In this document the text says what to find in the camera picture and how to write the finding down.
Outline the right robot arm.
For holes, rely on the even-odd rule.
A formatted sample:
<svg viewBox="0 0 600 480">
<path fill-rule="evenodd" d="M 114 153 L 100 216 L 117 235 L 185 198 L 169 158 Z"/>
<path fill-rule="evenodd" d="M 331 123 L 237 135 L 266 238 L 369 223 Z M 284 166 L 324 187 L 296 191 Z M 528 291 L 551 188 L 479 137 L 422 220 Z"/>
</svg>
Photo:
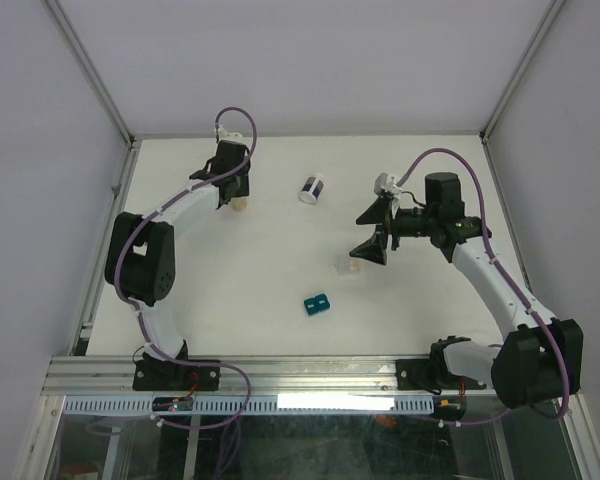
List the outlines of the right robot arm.
<svg viewBox="0 0 600 480">
<path fill-rule="evenodd" d="M 384 265 L 401 239 L 429 239 L 469 281 L 502 336 L 498 347 L 463 336 L 434 342 L 426 362 L 407 371 L 412 384 L 439 394 L 471 379 L 494 389 L 509 409 L 579 391 L 582 329 L 572 319 L 558 319 L 508 274 L 482 218 L 466 215 L 456 174 L 427 175 L 425 201 L 413 208 L 401 207 L 404 191 L 392 175 L 380 174 L 374 192 L 374 203 L 356 222 L 375 230 L 350 257 Z"/>
</svg>

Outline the clear pill organizer box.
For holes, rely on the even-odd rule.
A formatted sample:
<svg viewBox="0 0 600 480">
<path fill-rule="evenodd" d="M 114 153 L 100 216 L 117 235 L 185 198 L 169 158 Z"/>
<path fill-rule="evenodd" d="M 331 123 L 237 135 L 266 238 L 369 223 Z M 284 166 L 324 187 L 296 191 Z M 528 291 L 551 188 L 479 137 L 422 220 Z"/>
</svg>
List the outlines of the clear pill organizer box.
<svg viewBox="0 0 600 480">
<path fill-rule="evenodd" d="M 362 272 L 363 263 L 360 259 L 351 257 L 348 254 L 338 255 L 334 267 L 338 276 L 349 277 L 359 275 Z"/>
</svg>

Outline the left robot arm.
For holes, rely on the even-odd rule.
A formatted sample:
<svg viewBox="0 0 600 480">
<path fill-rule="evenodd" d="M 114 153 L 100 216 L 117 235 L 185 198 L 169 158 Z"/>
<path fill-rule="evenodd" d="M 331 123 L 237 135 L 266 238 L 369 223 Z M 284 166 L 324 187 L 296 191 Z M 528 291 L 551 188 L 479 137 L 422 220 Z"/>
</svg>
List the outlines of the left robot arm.
<svg viewBox="0 0 600 480">
<path fill-rule="evenodd" d="M 178 388 L 189 377 L 186 341 L 167 303 L 176 280 L 176 242 L 204 216 L 250 193 L 251 150 L 220 140 L 215 155 L 163 204 L 145 214 L 122 212 L 114 221 L 105 281 L 134 313 L 155 377 Z"/>
</svg>

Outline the clear pill bottle yellow capsules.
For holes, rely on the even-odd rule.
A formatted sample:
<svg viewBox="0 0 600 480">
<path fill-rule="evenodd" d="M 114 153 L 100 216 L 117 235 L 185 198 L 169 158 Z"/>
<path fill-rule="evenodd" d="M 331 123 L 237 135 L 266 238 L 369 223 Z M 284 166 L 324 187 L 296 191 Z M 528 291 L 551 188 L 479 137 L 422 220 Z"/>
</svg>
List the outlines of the clear pill bottle yellow capsules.
<svg viewBox="0 0 600 480">
<path fill-rule="evenodd" d="M 231 208 L 236 212 L 243 212 L 246 210 L 248 206 L 249 198 L 248 197 L 237 197 L 233 198 L 230 201 Z"/>
</svg>

